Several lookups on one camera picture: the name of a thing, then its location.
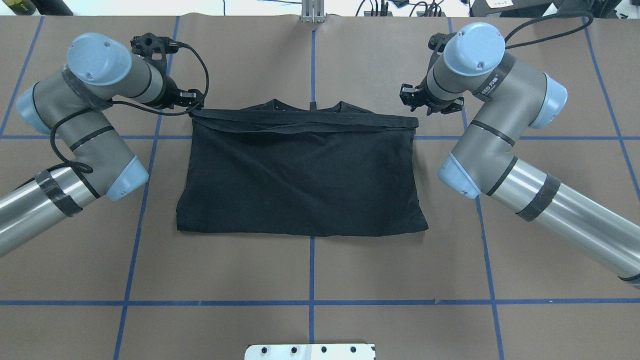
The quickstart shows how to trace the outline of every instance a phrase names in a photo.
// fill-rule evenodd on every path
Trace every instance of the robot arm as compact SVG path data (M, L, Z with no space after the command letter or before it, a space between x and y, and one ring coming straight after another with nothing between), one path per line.
M147 182L146 168L102 114L114 95L156 109L202 103L198 90L180 90L165 74L166 54L188 45L150 33L131 44L134 54L104 35L83 34L62 70L18 99L21 117L43 134L60 135L75 158L0 199L0 257L99 197L118 200Z
M466 91L484 101L439 178L470 199L485 193L498 200L640 289L640 227L511 154L527 127L542 128L558 115L566 89L505 52L504 38L489 24L438 34L430 45L443 54L419 86L403 85L403 102L412 110L427 105L430 114L461 109Z

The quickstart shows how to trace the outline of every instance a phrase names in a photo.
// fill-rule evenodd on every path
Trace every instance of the black fabric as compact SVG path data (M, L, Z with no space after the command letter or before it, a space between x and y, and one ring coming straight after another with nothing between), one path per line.
M191 117L178 230L383 236L428 228L413 180L416 118L277 100Z

